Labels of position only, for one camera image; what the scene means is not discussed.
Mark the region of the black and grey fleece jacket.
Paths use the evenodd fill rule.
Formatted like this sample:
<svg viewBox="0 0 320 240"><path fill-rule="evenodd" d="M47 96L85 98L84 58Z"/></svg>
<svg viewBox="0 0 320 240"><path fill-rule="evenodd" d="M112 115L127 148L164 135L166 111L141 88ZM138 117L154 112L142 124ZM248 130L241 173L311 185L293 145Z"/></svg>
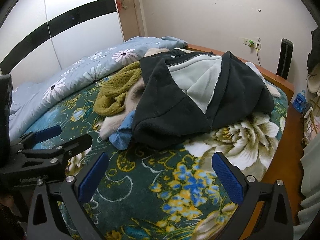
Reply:
<svg viewBox="0 0 320 240"><path fill-rule="evenodd" d="M274 109L256 67L231 52L217 56L174 49L139 63L145 88L132 123L139 146L164 150Z"/></svg>

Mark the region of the light blue floral quilt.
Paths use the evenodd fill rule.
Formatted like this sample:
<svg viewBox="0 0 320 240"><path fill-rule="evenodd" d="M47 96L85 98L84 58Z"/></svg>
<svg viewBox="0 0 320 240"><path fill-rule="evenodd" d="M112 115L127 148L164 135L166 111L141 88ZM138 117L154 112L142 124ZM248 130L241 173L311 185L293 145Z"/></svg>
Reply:
<svg viewBox="0 0 320 240"><path fill-rule="evenodd" d="M9 116L11 140L19 138L46 111L69 95L141 59L150 48L184 48L187 42L166 36L134 37L85 56L41 83L25 82L13 90Z"/></svg>

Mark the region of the blue cloth garment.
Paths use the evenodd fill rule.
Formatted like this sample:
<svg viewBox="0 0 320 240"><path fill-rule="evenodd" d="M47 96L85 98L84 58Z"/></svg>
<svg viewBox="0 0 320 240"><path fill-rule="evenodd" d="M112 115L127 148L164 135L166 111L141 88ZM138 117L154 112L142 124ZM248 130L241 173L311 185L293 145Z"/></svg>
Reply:
<svg viewBox="0 0 320 240"><path fill-rule="evenodd" d="M121 123L116 132L109 136L110 143L118 150L128 148L132 137L132 123L135 116L135 111L131 111Z"/></svg>

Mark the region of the olive green knit sweater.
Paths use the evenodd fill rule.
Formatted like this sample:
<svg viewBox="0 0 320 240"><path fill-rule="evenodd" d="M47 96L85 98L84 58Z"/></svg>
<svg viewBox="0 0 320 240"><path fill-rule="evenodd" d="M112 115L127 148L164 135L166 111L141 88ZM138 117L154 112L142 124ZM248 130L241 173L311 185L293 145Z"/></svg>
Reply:
<svg viewBox="0 0 320 240"><path fill-rule="evenodd" d="M94 111L100 116L114 116L125 110L125 99L130 88L142 77L140 62L133 62L101 85L94 102Z"/></svg>

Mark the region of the beige fuzzy garment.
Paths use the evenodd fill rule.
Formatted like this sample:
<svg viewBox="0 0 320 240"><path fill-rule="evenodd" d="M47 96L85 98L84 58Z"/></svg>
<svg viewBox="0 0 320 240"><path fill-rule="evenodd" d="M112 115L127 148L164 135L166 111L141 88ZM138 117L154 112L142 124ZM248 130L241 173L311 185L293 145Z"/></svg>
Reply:
<svg viewBox="0 0 320 240"><path fill-rule="evenodd" d="M141 77L138 82L133 85L125 99L125 110L114 116L103 116L104 120L100 123L99 137L103 140L109 138L111 134L117 131L121 123L124 121L125 117L134 111L142 97L144 92L145 84L143 78Z"/></svg>

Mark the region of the green floral bed blanket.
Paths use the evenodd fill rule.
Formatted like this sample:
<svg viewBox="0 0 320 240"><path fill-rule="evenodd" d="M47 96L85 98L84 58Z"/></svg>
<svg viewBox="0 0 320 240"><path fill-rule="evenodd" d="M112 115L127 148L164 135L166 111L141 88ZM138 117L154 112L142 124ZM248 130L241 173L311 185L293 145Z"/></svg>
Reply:
<svg viewBox="0 0 320 240"><path fill-rule="evenodd" d="M59 136L39 143L51 148L82 134L90 151L72 158L66 173L76 175L100 152L109 163L84 209L106 239L208 239L236 210L217 175L200 167L200 158L183 144L164 151L131 143L120 151L98 134L102 118L93 110L101 88L96 82L63 99L36 120L32 132L59 125Z"/></svg>

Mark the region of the white black striped wardrobe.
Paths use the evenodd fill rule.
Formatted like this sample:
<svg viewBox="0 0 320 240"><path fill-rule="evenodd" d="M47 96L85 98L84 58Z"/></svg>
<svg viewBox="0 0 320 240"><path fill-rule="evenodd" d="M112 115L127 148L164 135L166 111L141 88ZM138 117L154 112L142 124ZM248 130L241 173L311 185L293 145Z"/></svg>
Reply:
<svg viewBox="0 0 320 240"><path fill-rule="evenodd" d="M46 81L123 42L116 0L2 0L1 74L14 86Z"/></svg>

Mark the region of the blue liquid bottle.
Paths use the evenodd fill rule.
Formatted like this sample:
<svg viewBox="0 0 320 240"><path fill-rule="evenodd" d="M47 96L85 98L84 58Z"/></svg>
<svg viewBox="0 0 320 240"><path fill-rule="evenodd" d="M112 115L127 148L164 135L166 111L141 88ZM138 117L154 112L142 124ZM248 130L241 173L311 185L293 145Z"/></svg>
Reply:
<svg viewBox="0 0 320 240"><path fill-rule="evenodd" d="M306 98L305 98L305 90L303 89L296 95L296 98L293 101L293 107L299 113L302 113L305 109Z"/></svg>

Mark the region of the wooden door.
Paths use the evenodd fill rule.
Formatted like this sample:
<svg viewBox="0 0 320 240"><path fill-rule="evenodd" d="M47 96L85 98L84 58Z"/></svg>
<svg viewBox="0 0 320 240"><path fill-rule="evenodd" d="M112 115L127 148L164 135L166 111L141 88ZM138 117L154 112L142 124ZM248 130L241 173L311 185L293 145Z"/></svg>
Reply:
<svg viewBox="0 0 320 240"><path fill-rule="evenodd" d="M116 0L125 41L140 35L134 0Z"/></svg>

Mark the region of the black tower speaker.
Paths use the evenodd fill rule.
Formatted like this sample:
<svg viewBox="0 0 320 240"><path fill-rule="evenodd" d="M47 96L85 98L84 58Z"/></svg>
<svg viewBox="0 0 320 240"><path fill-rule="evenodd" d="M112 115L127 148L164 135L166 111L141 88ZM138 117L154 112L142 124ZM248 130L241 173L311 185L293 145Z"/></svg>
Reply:
<svg viewBox="0 0 320 240"><path fill-rule="evenodd" d="M293 43L285 38L281 39L280 55L276 75L284 78L288 77L293 54Z"/></svg>

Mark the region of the wooden bed frame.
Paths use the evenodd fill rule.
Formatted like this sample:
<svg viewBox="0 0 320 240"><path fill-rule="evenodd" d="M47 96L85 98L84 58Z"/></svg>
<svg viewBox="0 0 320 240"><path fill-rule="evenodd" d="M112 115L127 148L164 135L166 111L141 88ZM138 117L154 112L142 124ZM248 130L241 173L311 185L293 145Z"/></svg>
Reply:
<svg viewBox="0 0 320 240"><path fill-rule="evenodd" d="M236 124L187 140L183 146L200 158L200 167L204 170L211 170L210 158L214 152L220 151L245 175L253 175L265 183L282 179L293 223L297 225L303 199L300 192L303 122L290 102L294 86L260 65L256 64L255 68L271 90L275 101L273 113L254 113Z"/></svg>

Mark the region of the wall power outlet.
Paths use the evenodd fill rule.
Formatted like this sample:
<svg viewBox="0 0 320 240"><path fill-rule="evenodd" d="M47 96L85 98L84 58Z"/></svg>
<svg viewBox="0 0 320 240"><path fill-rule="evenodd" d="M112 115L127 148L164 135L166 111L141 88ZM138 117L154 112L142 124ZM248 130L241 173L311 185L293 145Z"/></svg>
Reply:
<svg viewBox="0 0 320 240"><path fill-rule="evenodd" d="M247 46L249 46L251 48L257 49L257 50L261 49L260 42L253 41L253 40L250 40L250 39L247 39L247 38L243 38L243 44L247 45Z"/></svg>

